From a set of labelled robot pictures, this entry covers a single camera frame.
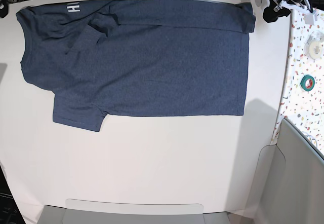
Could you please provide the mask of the green tape roll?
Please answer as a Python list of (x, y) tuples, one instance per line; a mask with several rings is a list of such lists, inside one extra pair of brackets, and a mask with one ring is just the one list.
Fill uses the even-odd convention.
[(306, 92), (311, 91), (314, 88), (314, 85), (315, 85), (315, 79), (313, 76), (309, 74), (305, 75), (300, 82), (301, 88)]

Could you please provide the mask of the dark blue t-shirt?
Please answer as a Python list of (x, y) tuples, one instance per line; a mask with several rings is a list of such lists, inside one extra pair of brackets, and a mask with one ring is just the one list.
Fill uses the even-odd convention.
[(107, 115), (242, 116), (250, 3), (93, 0), (26, 7), (24, 79), (53, 121), (98, 132)]

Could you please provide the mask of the clear tape dispenser roll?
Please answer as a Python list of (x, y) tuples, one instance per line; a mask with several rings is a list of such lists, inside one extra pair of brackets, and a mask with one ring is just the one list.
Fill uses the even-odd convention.
[(311, 33), (304, 46), (304, 54), (312, 59), (319, 60), (323, 54), (323, 33), (314, 31)]

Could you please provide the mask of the grey chair bottom edge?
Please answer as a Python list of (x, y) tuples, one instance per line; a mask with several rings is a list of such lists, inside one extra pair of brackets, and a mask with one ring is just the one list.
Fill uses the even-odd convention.
[(201, 204), (125, 204), (67, 199), (46, 205), (38, 223), (230, 223), (226, 212), (204, 213)]

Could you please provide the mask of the grey chair right side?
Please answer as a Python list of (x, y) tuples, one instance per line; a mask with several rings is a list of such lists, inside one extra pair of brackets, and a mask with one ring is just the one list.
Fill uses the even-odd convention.
[(323, 154), (289, 120), (259, 155), (244, 216), (253, 223), (323, 223)]

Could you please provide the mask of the terrazzo patterned table cover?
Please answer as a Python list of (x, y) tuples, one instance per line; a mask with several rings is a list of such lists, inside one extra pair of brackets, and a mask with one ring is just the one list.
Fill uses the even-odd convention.
[[(291, 28), (286, 74), (280, 99), (278, 115), (272, 136), (277, 142), (281, 121), (290, 120), (310, 142), (323, 152), (323, 54), (319, 60), (312, 60), (304, 54), (305, 43), (311, 33), (323, 33), (323, 11), (316, 9), (314, 25), (304, 22), (298, 11), (291, 14)], [(306, 92), (300, 82), (305, 75), (315, 79), (314, 88)]]

